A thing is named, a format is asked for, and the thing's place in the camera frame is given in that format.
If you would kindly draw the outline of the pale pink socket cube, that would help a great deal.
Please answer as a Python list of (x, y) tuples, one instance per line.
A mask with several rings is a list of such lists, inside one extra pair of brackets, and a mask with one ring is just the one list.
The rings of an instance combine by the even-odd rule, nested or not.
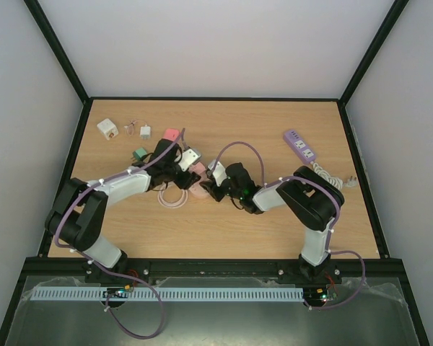
[(193, 164), (189, 167), (190, 172), (194, 172), (198, 174), (199, 176), (205, 177), (206, 176), (206, 167), (201, 162), (198, 162), (196, 164)]

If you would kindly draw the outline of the round pink socket base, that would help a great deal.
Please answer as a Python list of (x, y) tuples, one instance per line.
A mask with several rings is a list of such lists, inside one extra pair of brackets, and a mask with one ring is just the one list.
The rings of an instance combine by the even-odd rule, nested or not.
[(200, 183), (203, 182), (202, 179), (199, 181), (193, 183), (188, 191), (190, 194), (192, 194), (196, 198), (204, 199), (209, 196), (208, 192), (200, 185)]

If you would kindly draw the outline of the red pink plug adapter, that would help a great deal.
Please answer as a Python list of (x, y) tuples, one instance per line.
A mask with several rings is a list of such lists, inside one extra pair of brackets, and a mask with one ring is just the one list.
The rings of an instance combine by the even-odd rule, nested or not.
[(168, 128), (164, 131), (163, 139), (168, 141), (175, 141), (180, 136), (180, 131), (175, 128)]

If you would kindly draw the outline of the green plug adapter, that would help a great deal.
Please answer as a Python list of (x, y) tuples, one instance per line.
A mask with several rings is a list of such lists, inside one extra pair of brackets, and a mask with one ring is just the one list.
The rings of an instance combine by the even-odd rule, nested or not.
[(132, 159), (136, 162), (143, 161), (150, 156), (150, 153), (140, 147), (132, 152)]

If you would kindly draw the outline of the white charger plug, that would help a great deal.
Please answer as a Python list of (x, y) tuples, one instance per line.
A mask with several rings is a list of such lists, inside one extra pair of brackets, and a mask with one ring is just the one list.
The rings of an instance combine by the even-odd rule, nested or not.
[(152, 128), (148, 125), (143, 125), (139, 130), (139, 137), (143, 140), (148, 140), (152, 136)]

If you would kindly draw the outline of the purple power strip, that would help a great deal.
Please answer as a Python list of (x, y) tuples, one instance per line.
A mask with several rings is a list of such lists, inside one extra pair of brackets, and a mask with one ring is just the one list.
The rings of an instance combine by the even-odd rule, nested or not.
[(287, 130), (283, 134), (284, 142), (298, 156), (303, 164), (311, 164), (316, 160), (314, 151), (304, 142), (295, 130)]

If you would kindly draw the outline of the white tiger cube plug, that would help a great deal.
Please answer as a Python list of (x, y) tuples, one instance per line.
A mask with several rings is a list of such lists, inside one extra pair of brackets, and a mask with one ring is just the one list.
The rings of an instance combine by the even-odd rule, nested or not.
[(115, 138), (118, 135), (118, 128), (112, 120), (106, 118), (97, 124), (97, 129), (106, 140)]

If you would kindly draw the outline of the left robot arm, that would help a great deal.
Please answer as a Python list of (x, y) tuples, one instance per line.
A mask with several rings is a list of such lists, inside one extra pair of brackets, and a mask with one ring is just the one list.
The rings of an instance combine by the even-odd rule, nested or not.
[(126, 256), (108, 241), (101, 228), (105, 211), (131, 197), (173, 183), (187, 190), (201, 177), (190, 167), (201, 158), (194, 148), (181, 148), (177, 141), (159, 140), (152, 153), (141, 155), (127, 169), (111, 177), (65, 183), (45, 220), (45, 229), (58, 247), (68, 247), (114, 268)]

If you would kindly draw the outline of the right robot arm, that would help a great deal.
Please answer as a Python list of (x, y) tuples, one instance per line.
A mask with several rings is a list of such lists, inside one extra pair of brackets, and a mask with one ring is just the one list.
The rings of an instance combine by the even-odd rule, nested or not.
[(281, 206), (289, 207), (305, 227), (305, 238), (299, 255), (299, 273), (314, 283), (325, 274), (331, 258), (330, 241), (338, 222), (344, 196), (338, 188), (301, 166), (292, 176), (281, 177), (267, 185), (257, 185), (241, 163), (212, 172), (200, 186), (217, 202), (229, 197), (236, 208), (260, 215)]

